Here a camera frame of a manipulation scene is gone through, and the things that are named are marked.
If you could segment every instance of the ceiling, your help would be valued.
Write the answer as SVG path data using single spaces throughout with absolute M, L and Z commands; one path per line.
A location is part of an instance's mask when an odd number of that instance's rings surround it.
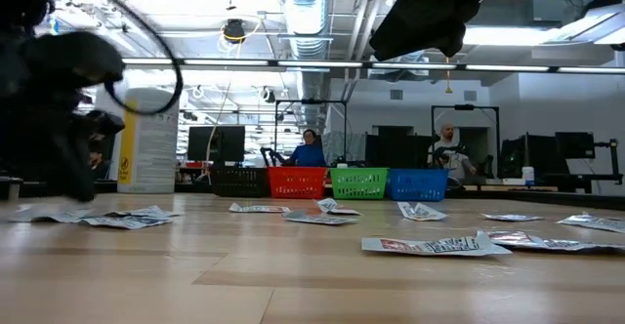
M 289 30 L 285 17 L 283 0 L 124 0 L 159 32 L 168 42 L 179 58 L 243 58 L 243 59 L 289 59 L 292 57 L 291 40 L 293 33 Z M 328 26 L 321 35 L 329 44 L 327 59 L 348 60 L 349 47 L 357 19 L 358 7 L 364 4 L 365 20 L 356 33 L 363 46 L 362 58 L 368 60 L 372 50 L 366 45 L 366 37 L 370 34 L 364 25 L 366 16 L 375 16 L 372 29 L 376 29 L 390 10 L 387 0 L 381 0 L 379 8 L 374 11 L 375 0 L 329 0 Z M 516 7 L 519 3 L 529 0 L 485 0 L 482 3 L 479 22 L 488 22 L 496 26 L 515 23 L 518 17 Z M 581 7 L 588 0 L 550 0 L 561 6 L 562 23 L 572 21 L 579 14 Z M 43 32 L 56 28 L 58 32 L 73 29 L 88 29 L 99 33 L 113 43 L 125 58 L 159 58 L 163 57 L 154 42 L 146 36 L 127 16 L 122 15 L 114 5 L 106 0 L 57 0 L 58 10 L 48 23 L 41 27 Z M 241 19 L 247 33 L 240 47 L 233 47 L 224 42 L 222 27 L 227 20 Z M 560 44 L 559 46 L 493 46 L 473 44 L 466 45 L 451 60 L 447 60 L 437 50 L 426 50 L 422 57 L 432 62 L 467 62 L 491 64 L 604 64 L 611 60 L 613 52 L 608 46 L 594 44 Z M 333 70 L 332 91 L 325 96 L 340 96 L 343 71 Z M 174 76 L 162 67 L 147 70 L 132 70 L 126 75 L 132 86 L 172 87 Z M 249 112 L 250 115 L 223 114 L 220 123 L 248 123 L 252 126 L 270 123 L 274 105 L 262 99 L 263 90 L 273 91 L 278 99 L 298 99 L 301 96 L 301 84 L 295 72 L 230 72 L 208 70 L 186 70 L 186 101 L 183 107 L 189 111 L 200 113 L 201 110 L 219 111 L 222 103 L 230 110 Z M 489 86 L 501 78 L 501 74 L 480 72 L 430 71 L 421 74 L 418 80 L 428 80 L 423 84 L 435 84 L 445 81 L 449 76 L 452 80 L 475 80 L 479 87 Z M 364 94 L 357 98 L 356 103 L 362 105 L 375 104 L 377 97 L 371 95 L 375 86 L 362 82 L 367 74 L 360 74 L 357 91 Z M 298 114 L 298 105 L 293 106 Z M 264 115 L 253 115 L 253 111 L 266 112 Z M 186 124 L 208 124 L 215 121 L 217 114 L 200 115 L 198 120 L 187 121 Z M 321 119 L 324 111 L 318 112 Z M 285 125 L 295 127 L 309 125 L 298 122 L 296 116 L 285 119 Z

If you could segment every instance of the green basket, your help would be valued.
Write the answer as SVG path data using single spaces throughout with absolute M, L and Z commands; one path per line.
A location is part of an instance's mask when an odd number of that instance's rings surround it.
M 333 168 L 332 189 L 337 199 L 382 199 L 388 168 Z

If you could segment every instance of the warning label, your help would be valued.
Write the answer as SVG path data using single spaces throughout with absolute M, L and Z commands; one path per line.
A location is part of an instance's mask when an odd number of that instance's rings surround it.
M 130 183 L 130 161 L 127 157 L 122 157 L 119 164 L 119 182 Z

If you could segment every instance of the wooden table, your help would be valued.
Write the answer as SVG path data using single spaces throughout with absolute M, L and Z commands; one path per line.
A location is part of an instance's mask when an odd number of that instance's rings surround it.
M 231 214 L 230 203 L 306 208 L 311 200 L 213 195 L 101 195 L 98 211 L 157 204 L 185 213 L 135 231 L 0 223 L 3 324 L 623 323 L 625 257 L 518 252 L 461 259 L 363 254 L 360 238 L 430 240 L 478 229 L 625 244 L 625 234 L 555 224 L 578 208 L 515 201 L 433 203 L 445 222 L 417 223 L 391 201 L 343 201 L 363 216 L 333 227 Z M 35 200 L 50 209 L 60 199 Z M 16 206 L 0 207 L 2 216 Z M 499 223 L 480 212 L 541 222 Z M 625 213 L 588 210 L 625 218 Z

